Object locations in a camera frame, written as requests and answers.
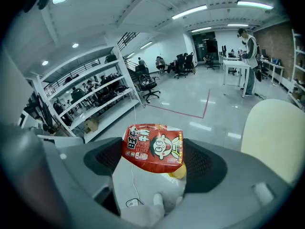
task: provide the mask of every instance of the red line on floor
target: red line on floor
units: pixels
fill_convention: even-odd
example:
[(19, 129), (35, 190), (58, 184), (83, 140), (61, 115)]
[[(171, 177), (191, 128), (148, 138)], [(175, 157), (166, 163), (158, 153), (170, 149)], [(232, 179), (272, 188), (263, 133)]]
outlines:
[(203, 116), (202, 116), (202, 117), (200, 117), (200, 116), (195, 116), (195, 115), (192, 115), (192, 114), (181, 113), (181, 112), (177, 112), (177, 111), (174, 111), (174, 110), (170, 110), (170, 109), (165, 109), (165, 108), (157, 107), (157, 106), (150, 105), (150, 104), (147, 104), (146, 106), (150, 106), (150, 107), (154, 107), (154, 108), (158, 108), (158, 109), (167, 110), (167, 111), (170, 111), (170, 112), (173, 112), (173, 113), (176, 113), (176, 114), (180, 114), (180, 115), (186, 115), (186, 116), (190, 116), (190, 117), (195, 117), (195, 118), (203, 119), (204, 116), (205, 116), (205, 112), (206, 112), (207, 106), (208, 106), (208, 102), (209, 102), (209, 98), (210, 98), (210, 91), (211, 91), (211, 90), (209, 89), (209, 93), (208, 93), (208, 97), (207, 97), (207, 99), (206, 99), (206, 103), (205, 103), (205, 107), (204, 107), (204, 111), (203, 111)]
[(208, 93), (208, 97), (207, 97), (207, 99), (206, 99), (206, 103), (205, 103), (205, 107), (204, 107), (202, 119), (204, 118), (206, 109), (207, 109), (207, 107), (208, 107), (209, 98), (210, 98), (210, 91), (211, 91), (211, 89), (209, 89), (209, 93)]

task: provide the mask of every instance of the cartoon boy face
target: cartoon boy face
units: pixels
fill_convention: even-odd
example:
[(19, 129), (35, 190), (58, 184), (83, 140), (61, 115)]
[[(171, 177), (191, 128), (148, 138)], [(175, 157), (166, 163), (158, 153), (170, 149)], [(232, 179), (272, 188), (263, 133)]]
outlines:
[(160, 159), (163, 159), (163, 157), (168, 156), (171, 153), (172, 148), (172, 142), (168, 138), (166, 138), (165, 135), (162, 135), (161, 137), (157, 138), (155, 143), (153, 144), (154, 154), (159, 156)]

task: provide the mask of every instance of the white shoe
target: white shoe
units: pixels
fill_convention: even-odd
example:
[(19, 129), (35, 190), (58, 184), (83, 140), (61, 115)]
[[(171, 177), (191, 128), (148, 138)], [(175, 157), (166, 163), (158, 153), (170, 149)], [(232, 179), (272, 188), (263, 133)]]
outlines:
[(153, 196), (153, 204), (154, 205), (162, 205), (163, 206), (163, 197), (162, 197), (161, 193), (156, 193)]

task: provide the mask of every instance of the gray pants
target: gray pants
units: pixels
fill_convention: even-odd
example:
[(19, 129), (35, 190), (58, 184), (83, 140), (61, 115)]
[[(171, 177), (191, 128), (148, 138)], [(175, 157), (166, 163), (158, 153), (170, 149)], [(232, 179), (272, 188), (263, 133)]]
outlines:
[[(247, 70), (244, 73), (244, 79), (246, 79), (247, 77)], [(249, 79), (248, 79), (248, 85), (247, 85), (247, 89), (246, 89), (246, 94), (252, 94), (252, 90), (254, 87), (254, 81), (255, 81), (255, 68), (254, 69), (250, 69), (249, 71)]]

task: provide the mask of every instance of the cardboard box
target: cardboard box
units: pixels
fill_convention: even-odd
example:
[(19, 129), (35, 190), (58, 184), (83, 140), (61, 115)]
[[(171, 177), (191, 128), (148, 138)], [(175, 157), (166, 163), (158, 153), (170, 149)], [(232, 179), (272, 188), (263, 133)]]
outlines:
[(85, 121), (86, 127), (89, 128), (92, 132), (95, 132), (99, 128), (99, 122), (96, 118), (90, 118)]

